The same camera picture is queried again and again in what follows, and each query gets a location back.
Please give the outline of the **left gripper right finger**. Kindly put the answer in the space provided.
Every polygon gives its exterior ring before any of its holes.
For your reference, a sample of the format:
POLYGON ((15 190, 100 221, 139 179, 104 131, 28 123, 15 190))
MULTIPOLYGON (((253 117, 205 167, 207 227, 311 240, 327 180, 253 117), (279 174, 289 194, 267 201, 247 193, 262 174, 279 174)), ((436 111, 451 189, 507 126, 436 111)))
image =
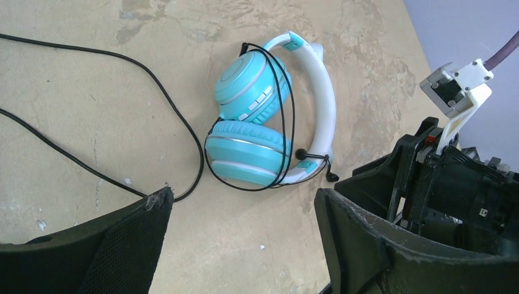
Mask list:
POLYGON ((518 257, 415 235, 330 188, 314 200, 330 281, 324 293, 517 293, 518 257))

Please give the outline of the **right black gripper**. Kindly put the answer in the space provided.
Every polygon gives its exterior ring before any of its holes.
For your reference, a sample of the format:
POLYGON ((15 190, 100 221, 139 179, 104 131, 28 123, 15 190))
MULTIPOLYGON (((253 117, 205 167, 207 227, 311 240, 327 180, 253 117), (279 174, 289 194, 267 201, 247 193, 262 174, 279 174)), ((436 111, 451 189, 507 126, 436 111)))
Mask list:
POLYGON ((425 118, 392 152, 353 170, 334 189, 411 233, 467 251, 518 255, 518 173, 475 148, 438 143, 438 119, 425 118))

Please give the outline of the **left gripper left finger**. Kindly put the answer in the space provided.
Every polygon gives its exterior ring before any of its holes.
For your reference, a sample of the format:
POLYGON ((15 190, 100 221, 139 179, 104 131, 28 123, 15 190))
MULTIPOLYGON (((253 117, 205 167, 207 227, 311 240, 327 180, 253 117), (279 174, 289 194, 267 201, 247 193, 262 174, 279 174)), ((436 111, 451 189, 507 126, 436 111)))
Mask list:
POLYGON ((1 245, 2 293, 147 293, 173 207, 164 187, 24 244, 1 245))

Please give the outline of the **teal cat-ear headphones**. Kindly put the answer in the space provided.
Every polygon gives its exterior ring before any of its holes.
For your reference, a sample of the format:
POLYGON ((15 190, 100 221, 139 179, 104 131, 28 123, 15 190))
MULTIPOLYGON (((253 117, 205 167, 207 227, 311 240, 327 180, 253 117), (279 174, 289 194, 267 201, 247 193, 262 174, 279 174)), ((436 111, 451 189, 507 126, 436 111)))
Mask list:
POLYGON ((219 116, 204 142, 211 173, 230 185, 251 184, 253 191, 289 186, 325 172, 330 183, 332 143, 337 120, 335 93, 324 65, 324 49, 288 31, 264 45, 244 42, 238 58, 215 84, 219 116), (315 95, 316 126, 309 149, 295 149, 293 134, 266 127, 284 103, 293 99, 293 81, 283 61, 272 54, 282 47, 299 59, 315 95))

